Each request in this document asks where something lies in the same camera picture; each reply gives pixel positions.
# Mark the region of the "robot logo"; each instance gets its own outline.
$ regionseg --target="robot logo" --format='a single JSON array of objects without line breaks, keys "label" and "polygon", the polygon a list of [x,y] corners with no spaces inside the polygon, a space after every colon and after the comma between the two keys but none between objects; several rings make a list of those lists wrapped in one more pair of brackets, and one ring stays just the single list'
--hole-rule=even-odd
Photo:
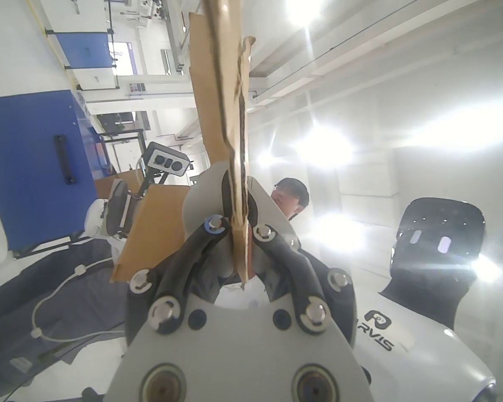
[{"label": "robot logo", "polygon": [[374,319],[374,327],[379,330],[385,330],[391,325],[391,319],[385,314],[378,312],[378,310],[371,310],[364,316],[365,320],[369,321]]}]

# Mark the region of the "cardboard box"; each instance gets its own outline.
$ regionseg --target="cardboard box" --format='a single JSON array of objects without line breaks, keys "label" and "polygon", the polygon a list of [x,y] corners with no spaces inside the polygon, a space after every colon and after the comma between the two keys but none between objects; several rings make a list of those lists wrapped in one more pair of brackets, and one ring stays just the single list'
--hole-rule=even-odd
[{"label": "cardboard box", "polygon": [[183,201],[190,186],[153,184],[140,204],[112,280],[128,281],[138,270],[152,268],[184,243]]},{"label": "cardboard box", "polygon": [[97,189],[98,198],[108,199],[108,197],[110,196],[110,190],[112,189],[112,184],[116,179],[125,180],[127,186],[129,186],[129,190],[132,193],[137,193],[140,189],[140,183],[136,178],[136,172],[138,173],[138,178],[140,178],[140,180],[143,180],[144,176],[140,169],[129,170],[128,172],[118,173],[117,175],[107,176],[106,178],[95,180],[95,188]]}]

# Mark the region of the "person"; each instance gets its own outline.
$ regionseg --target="person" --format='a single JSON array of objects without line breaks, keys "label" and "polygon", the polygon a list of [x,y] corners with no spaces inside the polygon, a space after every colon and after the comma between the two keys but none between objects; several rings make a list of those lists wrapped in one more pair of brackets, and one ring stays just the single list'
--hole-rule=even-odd
[{"label": "person", "polygon": [[284,178],[274,186],[270,197],[290,221],[309,205],[309,192],[296,178]]}]

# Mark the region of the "blue machine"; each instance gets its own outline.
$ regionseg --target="blue machine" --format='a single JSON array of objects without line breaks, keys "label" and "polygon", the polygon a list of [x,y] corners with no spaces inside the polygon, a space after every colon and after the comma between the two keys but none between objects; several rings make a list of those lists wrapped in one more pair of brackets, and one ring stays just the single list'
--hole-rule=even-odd
[{"label": "blue machine", "polygon": [[109,167],[69,90],[0,98],[0,219],[20,251],[83,230]]}]

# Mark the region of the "torn cardboard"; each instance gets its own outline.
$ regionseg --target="torn cardboard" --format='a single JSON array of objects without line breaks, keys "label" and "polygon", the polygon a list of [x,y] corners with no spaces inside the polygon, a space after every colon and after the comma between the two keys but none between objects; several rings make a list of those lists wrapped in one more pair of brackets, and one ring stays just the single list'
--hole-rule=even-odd
[{"label": "torn cardboard", "polygon": [[140,185],[144,176],[140,169],[129,170],[128,172],[118,173],[117,175],[107,176],[106,178],[100,178],[95,180],[95,188],[97,190],[97,197],[102,199],[108,199],[110,196],[110,191],[112,190],[112,184],[114,180],[125,180],[127,187],[132,193],[138,193]]},{"label": "torn cardboard", "polygon": [[205,16],[190,15],[190,75],[211,163],[229,161],[233,262],[248,278],[246,99],[249,54],[255,42],[241,34],[241,0],[201,0]]},{"label": "torn cardboard", "polygon": [[183,201],[190,186],[149,186],[134,218],[112,280],[129,281],[138,270],[152,268],[184,243]]}]

